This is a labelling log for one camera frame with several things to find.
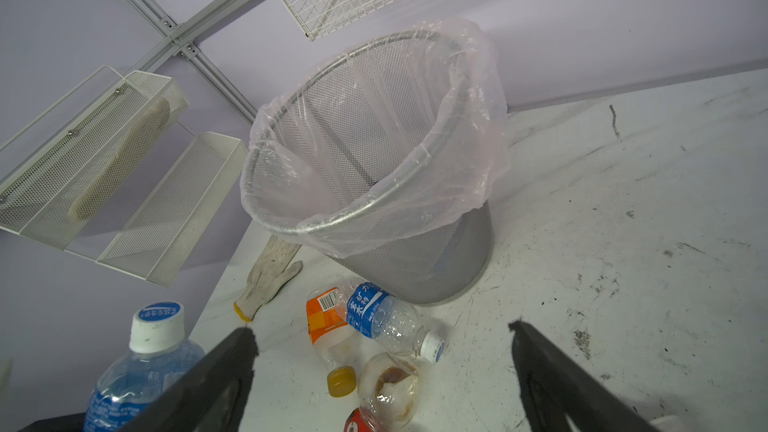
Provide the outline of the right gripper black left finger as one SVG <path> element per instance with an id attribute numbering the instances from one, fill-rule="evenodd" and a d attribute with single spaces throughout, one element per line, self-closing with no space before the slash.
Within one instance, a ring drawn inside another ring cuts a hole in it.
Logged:
<path id="1" fill-rule="evenodd" d="M 254 332 L 231 332 L 123 431 L 237 431 L 258 356 Z"/>

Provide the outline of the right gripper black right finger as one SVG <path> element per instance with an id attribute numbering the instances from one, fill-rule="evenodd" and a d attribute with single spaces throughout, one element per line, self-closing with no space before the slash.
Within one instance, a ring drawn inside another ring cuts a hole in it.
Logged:
<path id="1" fill-rule="evenodd" d="M 533 431 L 654 429 L 533 325 L 517 320 L 509 329 L 520 398 Z"/>

